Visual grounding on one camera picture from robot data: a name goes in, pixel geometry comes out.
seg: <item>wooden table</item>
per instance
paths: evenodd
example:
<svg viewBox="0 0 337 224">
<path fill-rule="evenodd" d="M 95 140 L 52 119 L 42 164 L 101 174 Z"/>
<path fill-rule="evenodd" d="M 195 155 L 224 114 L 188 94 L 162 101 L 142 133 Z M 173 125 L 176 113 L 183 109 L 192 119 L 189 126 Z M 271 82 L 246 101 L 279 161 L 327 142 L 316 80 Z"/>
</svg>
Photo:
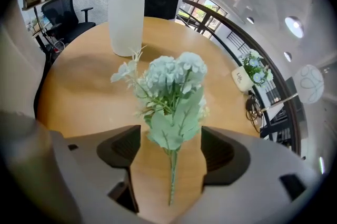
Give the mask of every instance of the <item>wooden table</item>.
<svg viewBox="0 0 337 224">
<path fill-rule="evenodd" d="M 157 18 L 144 19 L 144 54 L 141 71 L 161 55 L 178 57 L 184 51 L 199 54 L 208 67 L 205 96 L 211 114 L 203 125 L 258 137 L 245 117 L 245 96 L 237 89 L 231 59 L 201 34 Z M 96 26 L 76 38 L 61 53 L 44 82 L 38 119 L 64 137 L 88 135 L 125 125 L 147 125 L 133 116 L 137 99 L 123 81 L 110 77 L 129 58 L 115 55 L 110 46 L 108 24 Z M 185 212 L 201 195 L 206 163 L 200 150 L 200 135 L 183 144 L 177 161 L 176 192 L 168 206 L 170 164 L 167 155 L 142 134 L 141 147 L 131 166 L 131 179 L 140 217 L 169 223 Z"/>
</svg>

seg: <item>white vase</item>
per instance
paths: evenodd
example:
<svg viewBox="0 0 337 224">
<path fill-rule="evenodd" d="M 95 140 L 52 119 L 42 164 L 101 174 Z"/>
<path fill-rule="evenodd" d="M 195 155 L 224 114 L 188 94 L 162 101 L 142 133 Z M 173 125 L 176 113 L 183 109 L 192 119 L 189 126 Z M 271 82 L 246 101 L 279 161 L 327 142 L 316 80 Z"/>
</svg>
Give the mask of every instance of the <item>white vase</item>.
<svg viewBox="0 0 337 224">
<path fill-rule="evenodd" d="M 144 1 L 109 0 L 109 33 L 115 54 L 132 56 L 142 47 Z"/>
<path fill-rule="evenodd" d="M 246 92 L 254 85 L 243 66 L 232 71 L 232 78 L 241 92 Z"/>
</svg>

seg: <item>railing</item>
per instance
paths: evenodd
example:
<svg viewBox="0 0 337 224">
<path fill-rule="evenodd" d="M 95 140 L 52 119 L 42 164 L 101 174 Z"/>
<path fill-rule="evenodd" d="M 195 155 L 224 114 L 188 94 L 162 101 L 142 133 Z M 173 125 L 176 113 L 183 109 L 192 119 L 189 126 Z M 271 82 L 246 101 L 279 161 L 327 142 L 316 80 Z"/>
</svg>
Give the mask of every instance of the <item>railing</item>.
<svg viewBox="0 0 337 224">
<path fill-rule="evenodd" d="M 230 54 L 230 56 L 234 59 L 237 65 L 241 66 L 242 63 L 237 58 L 237 56 L 233 53 L 231 49 L 215 34 L 215 31 L 211 28 L 208 28 L 205 24 L 207 21 L 212 17 L 220 21 L 226 27 L 228 27 L 232 33 L 227 37 L 235 47 L 237 47 L 238 51 L 242 54 L 248 52 L 249 49 L 254 49 L 258 51 L 262 56 L 263 60 L 262 63 L 264 65 L 268 65 L 271 69 L 274 79 L 272 83 L 266 85 L 268 88 L 268 98 L 271 104 L 277 103 L 280 100 L 288 98 L 291 94 L 286 85 L 285 80 L 283 79 L 279 69 L 270 59 L 268 54 L 265 52 L 264 49 L 244 30 L 242 30 L 239 26 L 233 23 L 231 20 L 228 20 L 221 14 L 213 11 L 212 9 L 198 4 L 191 0 L 183 0 L 183 2 L 192 5 L 206 13 L 202 21 L 198 21 L 195 17 L 193 17 L 190 13 L 186 12 L 183 9 L 180 9 L 185 14 L 188 15 L 187 17 L 184 16 L 177 16 L 177 18 L 182 21 L 185 26 L 193 28 L 195 31 L 203 34 L 205 31 L 208 31 Z M 259 101 L 260 107 L 263 109 L 264 103 L 260 96 L 259 91 L 254 86 L 253 87 L 254 93 Z M 301 138 L 300 138 L 300 130 L 299 125 L 296 117 L 296 107 L 293 100 L 287 101 L 284 103 L 283 109 L 276 115 L 273 120 L 269 119 L 268 113 L 264 112 L 265 118 L 265 127 L 261 129 L 261 137 L 269 136 L 270 140 L 273 140 L 273 133 L 277 133 L 276 142 L 279 142 L 287 147 L 291 147 L 292 151 L 301 154 Z"/>
</svg>

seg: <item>office chair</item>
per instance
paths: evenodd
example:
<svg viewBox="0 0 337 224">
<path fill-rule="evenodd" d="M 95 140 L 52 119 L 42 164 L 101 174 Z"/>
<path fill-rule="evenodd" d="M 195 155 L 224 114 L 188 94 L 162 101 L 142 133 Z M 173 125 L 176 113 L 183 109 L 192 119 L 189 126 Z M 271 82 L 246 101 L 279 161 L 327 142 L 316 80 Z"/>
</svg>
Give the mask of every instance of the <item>office chair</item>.
<svg viewBox="0 0 337 224">
<path fill-rule="evenodd" d="M 47 32 L 64 43 L 70 43 L 79 35 L 94 27 L 96 24 L 88 22 L 88 11 L 93 7 L 82 9 L 85 13 L 85 23 L 79 23 L 76 17 L 73 0 L 51 0 L 42 6 L 43 14 L 53 27 Z"/>
</svg>

